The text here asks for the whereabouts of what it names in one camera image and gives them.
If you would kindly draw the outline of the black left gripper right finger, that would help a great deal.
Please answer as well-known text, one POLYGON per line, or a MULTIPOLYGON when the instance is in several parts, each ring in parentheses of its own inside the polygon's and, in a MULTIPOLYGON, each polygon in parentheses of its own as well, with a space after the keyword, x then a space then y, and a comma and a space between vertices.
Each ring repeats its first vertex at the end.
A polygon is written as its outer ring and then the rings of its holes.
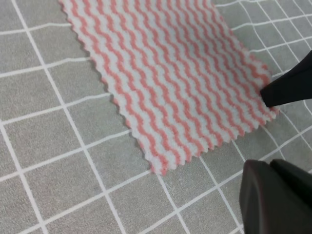
POLYGON ((269 108, 312 98, 312 53, 290 71, 260 90, 269 108))

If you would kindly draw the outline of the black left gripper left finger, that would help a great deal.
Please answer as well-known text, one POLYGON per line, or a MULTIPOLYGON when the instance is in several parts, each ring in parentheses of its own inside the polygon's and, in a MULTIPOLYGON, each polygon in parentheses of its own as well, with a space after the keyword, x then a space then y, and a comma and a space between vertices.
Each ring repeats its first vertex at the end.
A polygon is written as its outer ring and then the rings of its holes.
POLYGON ((247 160, 239 204, 247 234, 310 234, 312 175, 282 159, 247 160))

